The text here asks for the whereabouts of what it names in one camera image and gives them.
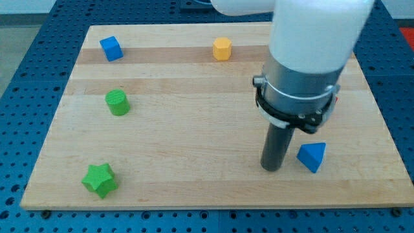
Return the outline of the silver wrist flange block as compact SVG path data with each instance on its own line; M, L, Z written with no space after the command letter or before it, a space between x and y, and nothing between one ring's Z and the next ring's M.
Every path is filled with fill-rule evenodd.
M333 112L341 72L341 68L326 73L298 72L269 54L262 73L252 80L259 112L278 129L298 128L313 134Z

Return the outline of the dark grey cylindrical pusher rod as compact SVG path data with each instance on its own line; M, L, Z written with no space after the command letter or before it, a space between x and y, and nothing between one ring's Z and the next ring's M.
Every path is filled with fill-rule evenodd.
M269 124L260 160L265 170L275 172L281 168L293 134L294 128L282 129Z

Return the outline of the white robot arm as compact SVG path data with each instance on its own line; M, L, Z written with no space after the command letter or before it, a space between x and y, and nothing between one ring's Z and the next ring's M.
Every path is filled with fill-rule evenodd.
M212 0L226 16L273 14L268 56L253 78L269 127L261 166L281 168L295 129L317 132L336 105L338 79L370 15L373 0Z

